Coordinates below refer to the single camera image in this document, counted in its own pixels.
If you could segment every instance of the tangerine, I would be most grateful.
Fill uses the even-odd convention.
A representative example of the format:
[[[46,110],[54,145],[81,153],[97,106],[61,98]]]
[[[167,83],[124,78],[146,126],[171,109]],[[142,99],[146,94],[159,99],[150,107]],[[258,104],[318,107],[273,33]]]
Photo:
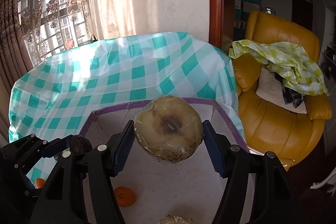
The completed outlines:
[[[39,189],[39,188],[43,188],[43,186],[45,185],[45,180],[42,179],[42,178],[37,178],[35,180],[35,185],[36,185],[36,188]]]
[[[137,200],[137,195],[134,191],[125,186],[114,189],[114,196],[119,207],[130,207]]]

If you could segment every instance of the wrapped food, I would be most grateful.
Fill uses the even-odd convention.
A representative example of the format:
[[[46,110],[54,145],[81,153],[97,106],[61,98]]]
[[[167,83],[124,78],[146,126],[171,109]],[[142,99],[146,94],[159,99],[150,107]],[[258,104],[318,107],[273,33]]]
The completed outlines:
[[[170,162],[189,158],[203,141],[199,114],[177,96],[151,101],[135,117],[138,142],[153,155]]]
[[[69,148],[64,151],[70,151],[74,155],[88,153],[92,150],[92,145],[90,141],[82,135],[72,136],[71,139],[69,140],[68,145],[69,145]],[[62,156],[62,153],[63,151],[56,154],[54,156],[54,159],[58,161],[59,158]]]
[[[181,216],[167,216],[160,220],[159,224],[191,224],[192,219]]]

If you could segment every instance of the small fan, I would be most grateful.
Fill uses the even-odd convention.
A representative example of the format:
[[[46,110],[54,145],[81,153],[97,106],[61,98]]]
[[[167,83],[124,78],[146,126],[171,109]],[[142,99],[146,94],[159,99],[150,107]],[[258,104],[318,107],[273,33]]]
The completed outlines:
[[[73,40],[72,38],[67,39],[67,40],[65,41],[65,47],[66,47],[68,50],[74,48],[74,46],[75,46],[75,43],[74,43],[74,40]]]

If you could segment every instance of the plastic wrap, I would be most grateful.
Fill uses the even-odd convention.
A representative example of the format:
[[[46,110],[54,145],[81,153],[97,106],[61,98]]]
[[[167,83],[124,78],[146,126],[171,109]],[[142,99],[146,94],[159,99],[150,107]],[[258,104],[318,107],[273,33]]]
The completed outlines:
[[[159,224],[191,224],[192,219],[180,216],[167,216],[160,220]]]
[[[203,141],[199,114],[177,96],[152,100],[136,114],[138,142],[153,155],[170,162],[189,158]]]

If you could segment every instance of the curtain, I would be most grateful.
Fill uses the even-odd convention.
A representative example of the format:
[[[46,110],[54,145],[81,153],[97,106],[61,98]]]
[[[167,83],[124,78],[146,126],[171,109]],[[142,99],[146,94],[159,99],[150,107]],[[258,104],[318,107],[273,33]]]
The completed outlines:
[[[22,38],[18,0],[0,0],[0,147],[8,143],[8,107],[14,83],[33,68]]]
[[[20,1],[23,38],[34,66],[90,39],[92,20],[87,0]]]

